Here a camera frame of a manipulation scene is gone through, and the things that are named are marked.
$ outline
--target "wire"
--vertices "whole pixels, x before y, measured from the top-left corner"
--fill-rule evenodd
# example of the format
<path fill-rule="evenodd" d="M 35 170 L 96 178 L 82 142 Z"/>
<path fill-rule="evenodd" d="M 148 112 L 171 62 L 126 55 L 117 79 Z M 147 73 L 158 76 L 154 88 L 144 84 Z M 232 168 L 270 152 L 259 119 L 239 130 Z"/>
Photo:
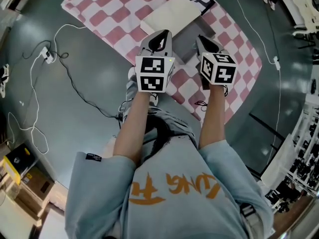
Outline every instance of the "wire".
<path fill-rule="evenodd" d="M 31 87 L 32 87 L 32 90 L 33 90 L 33 92 L 34 92 L 35 100 L 36 100 L 36 103 L 37 103 L 37 110 L 36 110 L 36 118 L 35 118 L 35 121 L 34 121 L 34 123 L 33 123 L 33 125 L 32 125 L 31 127 L 29 127 L 29 128 L 21 128 L 20 125 L 19 125 L 19 122 L 18 122 L 17 119 L 16 119 L 16 117 L 15 117 L 11 112 L 9 112 L 9 113 L 8 113 L 8 125 L 9 125 L 9 128 L 10 128 L 11 133 L 12 133 L 12 136 L 13 136 L 13 141 L 8 141 L 8 142 L 10 142 L 10 143 L 12 143 L 12 144 L 14 144 L 14 142 L 15 142 L 14 133 L 13 133 L 13 130 L 12 130 L 11 125 L 10 125 L 10 115 L 12 115 L 12 116 L 14 117 L 15 121 L 17 122 L 17 124 L 18 124 L 20 130 L 22 130 L 22 131 L 31 130 L 31 140 L 32 140 L 33 146 L 34 146 L 41 154 L 45 155 L 45 154 L 48 153 L 48 151 L 49 151 L 49 146 L 48 146 L 48 142 L 47 142 L 47 139 L 46 139 L 46 136 L 44 135 L 44 133 L 42 133 L 42 132 L 35 126 L 35 124 L 37 123 L 38 118 L 39 118 L 40 104 L 39 104 L 39 100 L 38 100 L 38 97 L 37 97 L 35 88 L 34 88 L 33 83 L 32 83 L 32 70 L 33 70 L 33 67 L 34 67 L 34 65 L 35 65 L 35 62 L 38 60 L 38 58 L 39 58 L 40 56 L 42 56 L 41 53 L 39 53 L 39 55 L 35 58 L 35 60 L 33 61 L 32 66 L 31 66 L 31 68 L 30 68 L 30 82 L 31 82 Z M 37 129 L 37 130 L 44 136 L 45 143 L 46 143 L 46 147 L 47 147 L 47 151 L 46 151 L 46 152 L 42 152 L 42 151 L 39 150 L 39 148 L 35 145 L 35 143 L 34 143 L 34 138 L 33 138 L 33 131 L 34 131 L 34 129 Z"/>
<path fill-rule="evenodd" d="M 55 54 L 56 54 L 56 57 L 59 57 L 60 63 L 61 63 L 62 66 L 66 69 L 67 75 L 68 75 L 68 77 L 69 77 L 69 79 L 70 79 L 70 81 L 71 81 L 71 84 L 72 84 L 73 89 L 75 90 L 75 92 L 78 94 L 78 96 L 79 96 L 85 103 L 87 103 L 88 105 L 91 105 L 91 106 L 93 106 L 94 108 L 96 108 L 101 114 L 103 114 L 103 115 L 104 115 L 105 117 L 107 117 L 107 118 L 118 119 L 117 116 L 110 115 L 110 114 L 108 114 L 105 110 L 99 108 L 94 102 L 86 100 L 86 99 L 84 98 L 83 94 L 78 91 L 78 89 L 76 88 L 75 83 L 74 83 L 74 81 L 73 81 L 73 79 L 72 79 L 72 76 L 71 76 L 71 74 L 70 74 L 69 68 L 64 64 L 64 62 L 63 62 L 63 60 L 62 60 L 62 59 L 68 58 L 68 57 L 69 57 L 69 53 L 64 52 L 63 54 L 60 55 L 60 54 L 58 54 L 58 53 L 55 52 L 55 51 L 50 51 L 50 52 L 55 53 Z"/>
<path fill-rule="evenodd" d="M 38 43 L 38 44 L 35 46 L 35 48 L 32 50 L 32 52 L 31 52 L 31 54 L 30 54 L 29 56 L 25 57 L 25 56 L 24 56 L 24 52 L 23 52 L 23 53 L 22 53 L 22 57 L 23 57 L 24 59 L 29 59 L 30 57 L 32 57 L 32 55 L 34 54 L 34 52 L 35 52 L 35 50 L 37 49 L 37 47 L 38 47 L 40 44 L 44 43 L 44 42 L 50 43 L 50 46 L 49 46 L 49 50 L 50 50 L 50 49 L 51 49 L 51 41 L 49 41 L 49 40 L 44 40 L 44 41 Z"/>
<path fill-rule="evenodd" d="M 244 15 L 244 18 L 245 18 L 246 21 L 248 22 L 249 26 L 250 26 L 251 29 L 258 35 L 259 39 L 261 40 L 261 42 L 262 42 L 262 44 L 263 44 L 263 46 L 264 46 L 264 49 L 265 49 L 265 53 L 266 53 L 268 62 L 269 62 L 270 64 L 272 64 L 272 65 L 275 65 L 275 63 L 274 63 L 274 62 L 271 62 L 270 59 L 269 59 L 269 56 L 268 56 L 268 53 L 267 53 L 267 50 L 266 50 L 266 46 L 265 46 L 265 44 L 264 44 L 264 42 L 263 42 L 263 39 L 260 37 L 259 33 L 253 28 L 253 26 L 252 26 L 252 25 L 250 24 L 250 22 L 248 21 L 248 19 L 247 19 L 245 13 L 244 13 L 244 10 L 243 10 L 243 8 L 242 8 L 242 6 L 241 6 L 239 0 L 237 0 L 237 2 L 238 2 L 238 4 L 239 4 L 239 7 L 240 7 L 240 9 L 241 9 L 241 11 L 242 11 L 242 13 L 243 13 L 243 15 Z"/>
<path fill-rule="evenodd" d="M 280 70 L 279 70 L 279 106 L 278 106 L 278 115 L 277 115 L 276 131 L 277 131 L 277 129 L 278 129 L 278 122 L 279 122 L 279 115 L 280 115 L 280 102 L 281 102 L 281 90 L 280 90 L 280 88 L 281 88 L 281 86 L 280 86 L 281 79 L 280 79 L 280 78 L 281 78 L 281 75 L 280 75 Z M 274 137 L 273 146 L 274 146 L 274 144 L 275 144 L 275 141 L 276 141 L 276 136 Z M 269 163 L 269 160 L 270 160 L 270 158 L 271 158 L 271 154 L 273 153 L 273 150 L 274 150 L 274 148 L 271 147 L 271 151 L 270 151 L 270 154 L 269 154 L 269 158 L 268 158 L 268 160 L 267 160 L 267 164 Z"/>
<path fill-rule="evenodd" d="M 7 174 L 7 173 L 5 173 L 3 176 L 0 174 L 0 176 L 1 176 L 0 182 L 2 182 L 2 180 L 4 179 L 4 177 L 6 176 L 6 174 Z M 3 203 L 4 203 L 4 201 L 5 201 L 5 197 L 6 197 L 6 184 L 5 184 L 5 182 L 4 182 L 3 186 L 4 186 L 4 188 L 5 188 L 5 190 L 4 190 L 4 198 L 3 198 L 3 201 L 2 201 L 2 203 L 0 204 L 0 206 L 3 205 Z"/>
<path fill-rule="evenodd" d="M 279 57 L 279 50 L 278 50 L 278 46 L 277 46 L 277 42 L 276 42 L 276 38 L 275 38 L 275 32 L 274 32 L 273 25 L 272 25 L 271 20 L 270 20 L 270 16 L 269 16 L 269 13 L 268 13 L 267 6 L 266 6 L 265 3 L 263 3 L 263 4 L 264 4 L 264 8 L 265 8 L 265 11 L 266 11 L 266 14 L 267 14 L 267 18 L 268 18 L 268 22 L 269 22 L 269 25 L 270 25 L 270 29 L 271 29 L 271 32 L 272 32 L 272 35 L 273 35 L 273 41 L 274 41 L 274 45 L 275 45 L 275 48 L 276 48 L 278 61 L 279 61 L 280 57 Z"/>
<path fill-rule="evenodd" d="M 58 31 L 57 31 L 57 32 L 55 33 L 55 35 L 54 35 L 54 46 L 55 46 L 56 56 L 55 56 L 55 58 L 53 59 L 52 63 L 54 63 L 55 60 L 56 60 L 56 58 L 58 57 L 58 48 L 57 48 L 57 45 L 56 45 L 56 35 L 57 35 L 58 32 L 59 32 L 63 27 L 65 27 L 65 26 L 72 26 L 72 27 L 75 27 L 75 28 L 77 28 L 77 29 L 86 28 L 86 26 L 78 27 L 78 26 L 74 26 L 74 25 L 71 25 L 71 24 L 65 24 L 65 25 L 61 26 L 61 27 L 58 29 Z"/>
<path fill-rule="evenodd" d="M 34 123 L 33 123 L 32 130 L 31 130 L 31 139 L 32 139 L 32 144 L 34 145 L 34 147 L 35 147 L 41 154 L 44 155 L 44 154 L 46 154 L 46 153 L 49 151 L 49 147 L 48 147 L 47 151 L 46 151 L 45 153 L 43 153 L 43 152 L 41 152 L 41 151 L 38 149 L 38 147 L 34 144 L 34 140 L 33 140 L 33 131 L 34 131 L 34 129 L 35 129 L 35 124 L 37 123 L 38 118 L 39 118 L 40 104 L 39 104 L 39 100 L 38 100 L 38 97 L 37 97 L 35 88 L 34 88 L 33 83 L 32 83 L 32 69 L 33 69 L 33 67 L 34 67 L 35 62 L 37 61 L 37 59 L 38 59 L 40 56 L 42 56 L 41 53 L 36 57 L 36 59 L 34 60 L 32 66 L 31 66 L 31 69 L 30 69 L 30 82 L 31 82 L 31 87 L 32 87 L 32 89 L 33 89 L 34 96 L 35 96 L 35 100 L 36 100 L 36 103 L 37 103 L 37 105 L 38 105 L 38 108 L 37 108 L 37 110 L 36 110 L 35 121 L 34 121 Z"/>
<path fill-rule="evenodd" d="M 16 119 L 16 117 L 15 117 L 11 112 L 9 112 L 9 113 L 8 113 L 8 125 L 9 125 L 10 131 L 11 131 L 11 133 L 12 133 L 13 140 L 12 140 L 12 141 L 9 141 L 9 140 L 8 140 L 8 142 L 14 144 L 14 143 L 15 143 L 15 139 L 14 139 L 13 130 L 12 130 L 11 125 L 10 125 L 10 115 L 15 119 L 15 121 L 16 121 L 16 123 L 18 124 L 18 127 L 19 127 L 20 130 L 22 130 L 22 131 L 28 131 L 28 130 L 30 130 L 30 129 L 33 129 L 33 127 L 31 126 L 31 127 L 28 127 L 28 128 L 21 128 L 21 127 L 20 127 L 20 124 L 19 124 L 19 122 L 18 122 L 18 120 Z M 43 137 L 44 137 L 44 139 L 45 139 L 47 151 L 46 151 L 45 153 L 42 153 L 42 152 L 40 151 L 40 152 L 44 155 L 44 154 L 46 154 L 46 153 L 49 151 L 49 146 L 48 146 L 48 142 L 47 142 L 46 136 L 45 136 L 45 134 L 44 134 L 40 129 L 38 129 L 36 126 L 35 126 L 34 128 L 35 128 L 36 130 L 38 130 L 38 132 L 39 132 L 41 135 L 43 135 Z"/>
<path fill-rule="evenodd" d="M 244 15 L 244 18 L 246 19 L 246 21 L 248 22 L 249 26 L 251 27 L 251 29 L 258 35 L 259 39 L 261 40 L 263 46 L 264 46 L 264 49 L 265 49 L 265 53 L 266 53 L 266 56 L 267 56 L 267 59 L 268 59 L 268 62 L 271 64 L 271 65 L 275 65 L 276 63 L 273 63 L 270 61 L 269 59 L 269 56 L 268 56 L 268 53 L 267 53 L 267 50 L 266 50 L 266 46 L 262 40 L 262 38 L 260 37 L 259 33 L 252 27 L 252 25 L 250 24 L 250 22 L 248 21 L 245 13 L 244 13 L 244 10 L 239 2 L 239 0 L 237 0 L 238 4 L 239 4 L 239 7 Z M 276 41 L 275 41 L 275 34 L 274 34 L 274 31 L 273 31 L 273 28 L 272 28 L 272 25 L 271 25 L 271 22 L 270 22 L 270 18 L 268 16 L 268 19 L 269 19 L 269 23 L 270 23 L 270 26 L 271 26 L 271 29 L 272 29 L 272 32 L 273 32 L 273 38 L 274 38 L 274 43 L 275 43 L 275 47 L 276 47 L 276 50 L 277 50 L 277 53 L 278 53 L 278 60 L 279 60 L 279 52 L 278 52 L 278 48 L 277 48 L 277 44 L 276 44 Z M 277 123 L 276 123 L 276 131 L 278 129 L 278 123 L 279 123 L 279 117 L 280 117 L 280 104 L 281 104 L 281 75 L 280 75 L 280 69 L 278 70 L 279 71 L 279 104 L 278 104 L 278 115 L 277 115 Z M 267 164 L 269 163 L 269 160 L 271 158 L 271 154 L 273 152 L 274 148 L 272 147 L 271 151 L 270 151 L 270 154 L 269 154 L 269 158 L 268 158 L 268 161 L 267 161 Z"/>

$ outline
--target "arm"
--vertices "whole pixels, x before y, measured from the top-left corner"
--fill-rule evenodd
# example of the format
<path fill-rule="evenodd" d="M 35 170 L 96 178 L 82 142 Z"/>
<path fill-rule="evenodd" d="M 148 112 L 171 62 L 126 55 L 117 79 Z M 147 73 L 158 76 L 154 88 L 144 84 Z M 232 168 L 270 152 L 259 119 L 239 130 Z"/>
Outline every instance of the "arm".
<path fill-rule="evenodd" d="M 210 85 L 210 96 L 203 127 L 200 132 L 199 149 L 225 139 L 224 87 Z"/>
<path fill-rule="evenodd" d="M 210 87 L 210 97 L 200 134 L 199 153 L 213 175 L 226 187 L 240 205 L 247 203 L 257 211 L 268 235 L 273 224 L 273 214 L 264 196 L 244 162 L 225 141 L 225 97 L 221 86 Z"/>
<path fill-rule="evenodd" d="M 122 156 L 95 161 L 77 154 L 65 210 L 69 238 L 100 239 L 111 231 L 125 208 L 135 168 Z"/>
<path fill-rule="evenodd" d="M 114 156 L 125 156 L 135 164 L 140 160 L 146 128 L 150 93 L 137 92 L 127 119 L 115 141 Z"/>

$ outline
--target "white cable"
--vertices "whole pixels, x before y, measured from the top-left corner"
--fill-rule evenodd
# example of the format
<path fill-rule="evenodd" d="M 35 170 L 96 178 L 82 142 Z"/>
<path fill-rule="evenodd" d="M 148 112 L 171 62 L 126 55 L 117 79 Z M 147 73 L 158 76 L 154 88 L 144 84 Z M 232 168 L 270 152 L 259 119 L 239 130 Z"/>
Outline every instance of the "white cable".
<path fill-rule="evenodd" d="M 269 62 L 270 64 L 272 64 L 272 65 L 275 65 L 275 63 L 273 63 L 273 62 L 270 61 L 270 59 L 269 59 L 269 57 L 268 57 L 267 50 L 266 50 L 266 46 L 265 46 L 265 44 L 264 44 L 262 38 L 260 37 L 259 33 L 252 27 L 252 25 L 250 24 L 250 22 L 249 22 L 248 19 L 246 18 L 246 15 L 245 15 L 245 13 L 244 13 L 244 10 L 243 10 L 243 8 L 242 8 L 242 6 L 241 6 L 239 0 L 237 0 L 237 2 L 238 2 L 238 4 L 239 4 L 239 7 L 240 7 L 241 11 L 243 12 L 243 15 L 244 15 L 245 20 L 248 22 L 248 24 L 249 24 L 249 26 L 251 27 L 251 29 L 258 35 L 259 39 L 261 40 L 261 42 L 262 42 L 262 44 L 263 44 L 263 46 L 264 46 L 264 49 L 265 49 L 265 53 L 266 53 L 268 62 Z"/>
<path fill-rule="evenodd" d="M 40 56 L 42 56 L 41 53 L 35 58 L 35 60 L 34 60 L 34 62 L 33 62 L 33 64 L 32 64 L 32 66 L 31 66 L 31 68 L 30 68 L 30 81 L 31 81 L 31 86 L 32 86 L 32 89 L 33 89 L 33 92 L 34 92 L 34 95 L 35 95 L 36 103 L 37 103 L 37 105 L 38 105 L 37 110 L 36 110 L 36 118 L 35 118 L 35 121 L 34 121 L 34 123 L 33 123 L 33 126 L 31 126 L 31 127 L 29 127 L 29 128 L 25 128 L 25 129 L 24 129 L 24 128 L 21 128 L 20 125 L 19 125 L 19 122 L 18 122 L 17 119 L 16 119 L 16 117 L 15 117 L 11 112 L 8 113 L 8 125 L 9 125 L 9 128 L 10 128 L 11 133 L 12 133 L 12 136 L 13 136 L 13 141 L 10 141 L 12 144 L 14 144 L 14 141 L 15 141 L 15 140 L 14 140 L 14 133 L 13 133 L 13 130 L 12 130 L 11 125 L 10 125 L 10 118 L 9 118 L 10 115 L 12 115 L 12 116 L 14 117 L 15 121 L 18 123 L 18 126 L 19 126 L 19 128 L 20 128 L 21 130 L 27 131 L 27 130 L 30 130 L 30 129 L 31 129 L 32 144 L 33 144 L 33 146 L 34 146 L 41 154 L 44 155 L 44 154 L 48 153 L 48 151 L 49 151 L 49 146 L 48 146 L 48 142 L 47 142 L 47 139 L 46 139 L 46 136 L 44 135 L 44 133 L 42 133 L 42 132 L 35 126 L 36 122 L 38 121 L 38 117 L 39 117 L 40 105 L 39 105 L 39 100 L 38 100 L 38 97 L 37 97 L 35 88 L 34 88 L 33 83 L 32 83 L 32 69 L 33 69 L 33 67 L 34 67 L 34 65 L 35 65 L 35 62 L 38 60 L 38 58 L 39 58 Z M 39 150 L 39 148 L 34 144 L 33 131 L 34 131 L 35 128 L 44 136 L 45 143 L 46 143 L 46 146 L 47 146 L 47 151 L 46 151 L 46 152 L 42 152 L 42 151 Z"/>
<path fill-rule="evenodd" d="M 13 130 L 12 130 L 11 125 L 10 125 L 10 115 L 15 119 L 15 121 L 16 121 L 16 123 L 18 124 L 18 127 L 19 127 L 20 130 L 22 130 L 22 131 L 28 131 L 28 130 L 32 129 L 33 127 L 31 126 L 31 127 L 28 127 L 28 128 L 21 128 L 21 127 L 20 127 L 20 124 L 19 124 L 19 122 L 18 122 L 18 120 L 16 119 L 16 117 L 15 117 L 11 112 L 9 112 L 9 113 L 8 113 L 8 125 L 9 125 L 10 131 L 11 131 L 11 133 L 12 133 L 13 140 L 12 140 L 12 141 L 9 141 L 9 140 L 8 140 L 8 142 L 14 144 L 14 143 L 15 143 L 15 139 L 14 139 Z M 36 126 L 35 126 L 34 128 L 35 128 L 36 130 L 38 130 L 39 133 L 40 133 L 41 135 L 43 135 L 43 137 L 44 137 L 44 139 L 45 139 L 47 151 L 46 151 L 46 152 L 41 152 L 41 151 L 37 148 L 37 149 L 40 151 L 40 153 L 44 155 L 44 154 L 46 154 L 46 153 L 49 151 L 48 141 L 47 141 L 47 139 L 46 139 L 45 134 L 42 133 L 40 129 L 38 129 Z"/>
<path fill-rule="evenodd" d="M 266 56 L 267 56 L 267 59 L 268 59 L 268 62 L 271 64 L 271 65 L 275 65 L 276 63 L 273 63 L 270 61 L 269 59 L 269 56 L 268 56 L 268 53 L 267 53 L 267 50 L 266 50 L 266 46 L 262 40 L 262 38 L 260 37 L 259 33 L 252 27 L 252 25 L 250 24 L 250 22 L 248 21 L 245 13 L 244 13 L 244 10 L 239 2 L 239 0 L 237 0 L 238 4 L 239 4 L 239 7 L 244 15 L 244 18 L 246 19 L 246 21 L 248 22 L 249 26 L 251 27 L 251 29 L 258 35 L 259 39 L 261 40 L 263 46 L 264 46 L 264 49 L 265 49 L 265 53 L 266 53 Z M 277 115 L 277 123 L 276 123 L 276 131 L 278 129 L 278 123 L 279 123 L 279 116 L 280 116 L 280 102 L 281 102 L 281 75 L 280 75 L 280 69 L 278 70 L 279 71 L 279 105 L 278 105 L 278 115 Z M 271 158 L 271 153 L 273 152 L 273 147 L 271 148 L 271 151 L 270 151 L 270 154 L 269 154 L 269 158 L 268 158 L 268 161 L 267 161 L 267 164 L 269 163 L 269 160 Z"/>
<path fill-rule="evenodd" d="M 279 115 L 280 115 L 280 99 L 281 99 L 281 86 L 280 86 L 280 82 L 281 82 L 281 79 L 280 79 L 280 70 L 279 70 L 279 106 L 278 106 L 278 115 L 277 115 L 277 124 L 276 124 L 276 131 L 277 131 L 277 128 L 278 128 L 278 122 L 279 122 Z M 274 148 L 271 147 L 271 151 L 270 151 L 270 154 L 269 154 L 269 158 L 268 158 L 268 161 L 267 161 L 267 164 L 269 163 L 269 160 L 271 158 L 271 153 L 273 153 L 273 150 Z"/>
<path fill-rule="evenodd" d="M 55 59 L 52 61 L 52 63 L 55 62 L 55 60 L 56 60 L 56 58 L 57 58 L 57 56 L 58 56 L 58 55 L 57 55 L 57 52 L 58 52 L 58 51 L 57 51 L 57 46 L 56 46 L 56 40 L 55 40 L 56 35 L 57 35 L 58 32 L 59 32 L 63 27 L 65 27 L 65 26 L 72 26 L 72 27 L 75 27 L 75 28 L 77 28 L 77 29 L 86 28 L 85 26 L 83 26 L 83 27 L 77 27 L 77 26 L 74 26 L 74 25 L 71 25 L 71 24 L 65 24 L 65 25 L 61 26 L 61 27 L 58 29 L 58 31 L 57 31 L 56 34 L 54 35 L 54 45 L 55 45 L 56 56 L 55 56 Z M 35 96 L 36 103 L 37 103 L 37 105 L 38 105 L 37 110 L 36 110 L 36 118 L 35 118 L 35 121 L 34 121 L 34 123 L 33 123 L 33 126 L 28 127 L 28 128 L 21 128 L 21 127 L 20 127 L 20 124 L 19 124 L 19 122 L 18 122 L 18 120 L 16 119 L 16 117 L 15 117 L 11 112 L 9 112 L 9 113 L 8 113 L 8 125 L 9 125 L 9 128 L 10 128 L 11 133 L 12 133 L 13 141 L 8 141 L 8 142 L 10 142 L 10 143 L 12 143 L 12 144 L 14 144 L 14 142 L 15 142 L 14 133 L 13 133 L 13 130 L 12 130 L 11 125 L 10 125 L 10 115 L 12 115 L 12 116 L 14 117 L 15 121 L 17 122 L 17 124 L 18 124 L 20 130 L 22 130 L 22 131 L 28 131 L 28 130 L 31 129 L 32 144 L 34 145 L 34 147 L 35 147 L 41 154 L 45 155 L 46 153 L 49 152 L 49 145 L 48 145 L 48 141 L 47 141 L 47 139 L 46 139 L 45 134 L 42 133 L 42 132 L 35 126 L 35 124 L 37 123 L 38 118 L 39 118 L 40 105 L 39 105 L 39 100 L 38 100 L 38 97 L 37 97 L 35 88 L 34 88 L 33 83 L 32 83 L 32 69 L 33 69 L 33 67 L 34 67 L 35 62 L 37 61 L 37 59 L 38 59 L 40 56 L 42 56 L 41 53 L 35 58 L 35 60 L 34 60 L 34 62 L 33 62 L 33 64 L 32 64 L 32 66 L 31 66 L 31 68 L 30 68 L 31 87 L 32 87 L 32 90 L 33 90 L 33 92 L 34 92 L 34 96 Z M 44 139 L 45 139 L 46 148 L 47 148 L 47 151 L 46 151 L 46 152 L 42 152 L 42 151 L 39 150 L 39 148 L 34 144 L 33 131 L 34 131 L 35 129 L 38 130 L 38 131 L 40 132 L 40 134 L 42 134 L 43 137 L 44 137 Z"/>
<path fill-rule="evenodd" d="M 56 58 L 58 57 L 58 50 L 57 50 L 57 46 L 56 46 L 56 40 L 55 40 L 55 38 L 56 38 L 56 35 L 58 34 L 58 32 L 63 28 L 63 27 L 65 27 L 65 26 L 72 26 L 72 27 L 75 27 L 75 28 L 77 28 L 77 29 L 83 29 L 83 28 L 86 28 L 86 26 L 82 26 L 82 27 L 78 27 L 78 26 L 74 26 L 74 25 L 71 25 L 71 24 L 65 24 L 65 25 L 63 25 L 63 26 L 61 26 L 60 28 L 59 28 L 59 30 L 55 33 L 55 35 L 54 35 L 54 46 L 55 46 L 55 52 L 56 52 L 56 54 L 55 54 L 55 58 L 53 59 L 53 61 L 52 61 L 52 63 L 54 63 L 55 62 L 55 60 L 56 60 Z"/>

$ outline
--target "cardboard box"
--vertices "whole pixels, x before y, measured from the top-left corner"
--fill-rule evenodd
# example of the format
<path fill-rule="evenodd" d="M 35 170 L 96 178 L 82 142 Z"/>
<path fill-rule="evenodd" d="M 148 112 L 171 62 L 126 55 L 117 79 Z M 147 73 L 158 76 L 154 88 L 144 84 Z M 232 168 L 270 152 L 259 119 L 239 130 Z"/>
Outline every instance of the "cardboard box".
<path fill-rule="evenodd" d="M 49 201 L 49 193 L 54 182 L 45 176 L 37 167 L 32 167 L 21 181 L 21 189 L 40 205 L 45 206 Z"/>
<path fill-rule="evenodd" d="M 19 194 L 15 199 L 15 202 L 18 204 L 20 203 L 20 201 L 24 203 L 24 205 L 27 206 L 28 209 L 31 210 L 37 217 L 41 217 L 44 208 L 48 203 L 47 202 L 45 206 L 39 205 L 39 203 L 35 199 L 33 199 L 33 197 L 28 194 L 28 192 L 24 188 L 20 188 Z"/>
<path fill-rule="evenodd" d="M 39 218 L 28 206 L 24 204 L 19 198 L 16 198 L 15 203 L 20 207 L 22 212 L 25 212 L 33 221 L 36 227 L 42 226 L 42 220 Z"/>

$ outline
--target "black cable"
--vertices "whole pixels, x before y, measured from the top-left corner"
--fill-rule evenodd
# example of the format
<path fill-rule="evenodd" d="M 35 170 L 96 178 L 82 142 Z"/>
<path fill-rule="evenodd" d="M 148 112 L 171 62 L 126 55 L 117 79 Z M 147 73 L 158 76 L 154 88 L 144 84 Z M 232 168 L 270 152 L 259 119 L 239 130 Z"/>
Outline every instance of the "black cable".
<path fill-rule="evenodd" d="M 49 48 L 48 48 L 48 50 L 50 50 L 50 49 L 51 49 L 51 41 L 49 41 L 49 40 L 44 40 L 44 41 L 42 41 L 42 42 L 39 42 L 39 43 L 35 46 L 35 48 L 32 50 L 32 52 L 31 52 L 31 54 L 30 54 L 29 56 L 25 57 L 25 56 L 24 56 L 24 52 L 22 52 L 22 57 L 23 57 L 24 59 L 29 59 L 30 57 L 32 57 L 32 55 L 34 54 L 34 52 L 35 52 L 35 50 L 37 49 L 37 47 L 38 47 L 40 44 L 44 43 L 44 42 L 50 43 L 50 46 L 49 46 Z"/>
<path fill-rule="evenodd" d="M 49 40 L 44 40 L 44 41 L 39 42 L 39 43 L 34 47 L 34 49 L 32 50 L 32 52 L 31 52 L 31 54 L 30 54 L 29 56 L 25 57 L 25 56 L 24 56 L 24 52 L 22 52 L 22 55 L 17 59 L 17 61 L 16 61 L 12 66 L 10 66 L 10 64 L 9 64 L 9 75 L 8 75 L 8 77 L 11 76 L 11 74 L 13 73 L 13 70 L 14 70 L 16 64 L 19 63 L 19 62 L 21 61 L 21 59 L 25 59 L 25 60 L 26 60 L 26 59 L 29 59 L 30 57 L 32 57 L 32 55 L 34 54 L 34 52 L 35 52 L 35 50 L 37 49 L 37 47 L 38 47 L 40 44 L 44 43 L 44 42 L 50 43 L 49 49 L 51 48 L 51 41 L 49 41 Z"/>
<path fill-rule="evenodd" d="M 275 48 L 276 48 L 276 52 L 277 52 L 277 56 L 278 56 L 278 61 L 280 60 L 280 56 L 279 56 L 279 50 L 278 50 L 278 47 L 277 47 L 277 42 L 276 42 L 276 38 L 275 38 L 275 32 L 274 32 L 274 29 L 273 29 L 273 25 L 271 23 L 271 20 L 270 20 L 270 16 L 269 16 L 269 13 L 268 13 L 268 9 L 267 9 L 267 4 L 264 4 L 264 8 L 265 8 L 265 11 L 266 11 L 266 14 L 267 14 L 267 18 L 268 18 L 268 22 L 269 22 L 269 25 L 270 25 L 270 29 L 271 29 L 271 32 L 273 34 L 273 41 L 274 41 L 274 44 L 275 44 Z"/>
<path fill-rule="evenodd" d="M 119 116 L 112 116 L 112 115 L 108 114 L 105 110 L 99 108 L 94 102 L 86 100 L 86 99 L 84 98 L 83 94 L 77 90 L 77 88 L 76 88 L 76 86 L 75 86 L 75 84 L 74 84 L 74 81 L 73 81 L 73 79 L 72 79 L 72 76 L 71 76 L 71 74 L 70 74 L 70 72 L 69 72 L 69 68 L 63 63 L 63 59 L 68 58 L 68 57 L 69 57 L 69 53 L 64 52 L 63 54 L 60 55 L 60 54 L 58 54 L 58 53 L 55 52 L 55 51 L 51 51 L 51 50 L 50 50 L 50 52 L 51 52 L 51 53 L 55 53 L 55 54 L 59 57 L 60 63 L 61 63 L 62 66 L 66 69 L 67 75 L 68 75 L 68 77 L 69 77 L 69 79 L 70 79 L 70 81 L 71 81 L 71 84 L 72 84 L 73 89 L 75 90 L 75 92 L 78 94 L 78 96 L 79 96 L 84 102 L 86 102 L 88 105 L 91 105 L 91 106 L 93 106 L 94 108 L 96 108 L 101 114 L 103 114 L 103 115 L 104 115 L 105 117 L 107 117 L 107 118 L 113 118 L 113 119 L 116 119 L 116 120 L 119 120 L 119 119 L 120 119 Z"/>
<path fill-rule="evenodd" d="M 2 175 L 0 174 L 0 176 L 1 176 L 0 182 L 2 182 L 2 180 L 4 179 L 4 177 L 5 177 L 6 175 L 7 175 L 7 173 L 5 173 L 4 176 L 2 176 Z M 2 203 L 0 204 L 0 206 L 3 205 L 3 203 L 4 203 L 4 201 L 5 201 L 5 197 L 6 197 L 6 184 L 5 184 L 5 182 L 4 182 L 3 186 L 4 186 L 4 188 L 5 188 L 5 190 L 4 190 L 4 198 L 3 198 L 3 201 L 2 201 Z"/>

